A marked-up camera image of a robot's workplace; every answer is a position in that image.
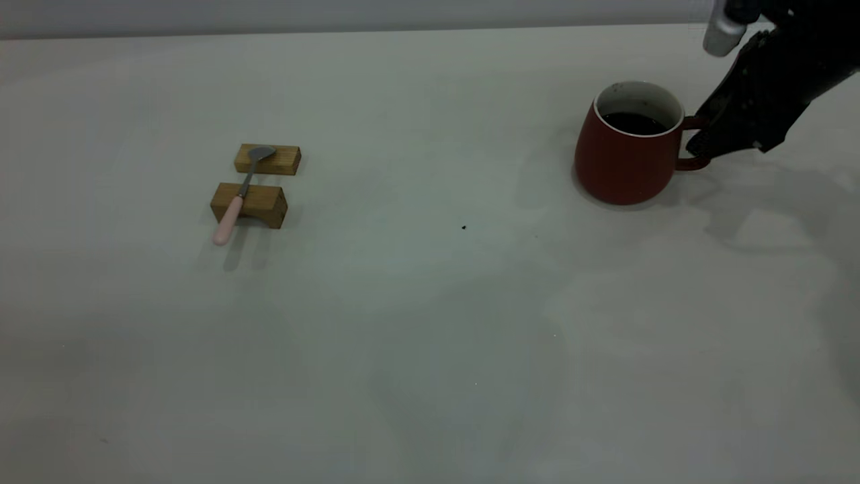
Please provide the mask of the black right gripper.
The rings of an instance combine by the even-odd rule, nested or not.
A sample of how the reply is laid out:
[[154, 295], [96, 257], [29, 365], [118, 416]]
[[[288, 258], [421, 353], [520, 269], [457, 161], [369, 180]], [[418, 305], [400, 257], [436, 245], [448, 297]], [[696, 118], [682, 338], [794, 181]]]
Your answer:
[[782, 144], [810, 104], [795, 47], [795, 39], [781, 30], [755, 34], [741, 49], [727, 85], [718, 85], [698, 108], [703, 126], [686, 142], [686, 151], [713, 159]]

